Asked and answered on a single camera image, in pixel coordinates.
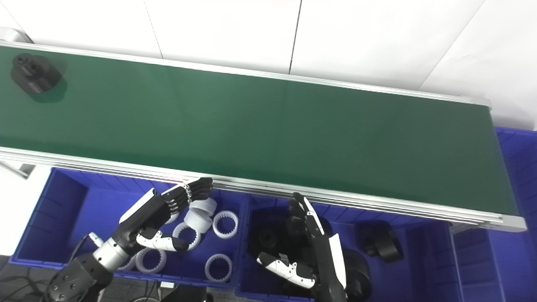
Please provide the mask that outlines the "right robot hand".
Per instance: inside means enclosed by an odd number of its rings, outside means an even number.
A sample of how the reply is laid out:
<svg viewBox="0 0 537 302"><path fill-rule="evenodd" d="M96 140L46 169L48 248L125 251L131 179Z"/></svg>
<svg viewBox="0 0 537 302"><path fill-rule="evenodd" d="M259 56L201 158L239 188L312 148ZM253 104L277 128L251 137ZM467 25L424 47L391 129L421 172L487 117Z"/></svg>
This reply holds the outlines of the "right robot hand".
<svg viewBox="0 0 537 302"><path fill-rule="evenodd" d="M279 257L260 252L257 263L285 281L310 290L317 302L347 301L347 272L339 235L329 236L310 201L301 193L294 192L288 199L292 225L299 234L305 235L312 252L313 263L307 265L291 262L288 256Z"/></svg>

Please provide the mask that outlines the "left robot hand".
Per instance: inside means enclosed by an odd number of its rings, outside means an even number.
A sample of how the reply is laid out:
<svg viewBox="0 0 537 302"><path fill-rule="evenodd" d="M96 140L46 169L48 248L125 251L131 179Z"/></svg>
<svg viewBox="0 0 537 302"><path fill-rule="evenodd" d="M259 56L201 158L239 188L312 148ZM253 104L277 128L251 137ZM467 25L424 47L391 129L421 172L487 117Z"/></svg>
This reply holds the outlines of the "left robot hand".
<svg viewBox="0 0 537 302"><path fill-rule="evenodd" d="M211 177L187 180L164 193L150 189L122 216L111 238L128 256L144 248L186 252L189 247L186 241L163 234L160 228L193 201L207 199L212 189Z"/></svg>

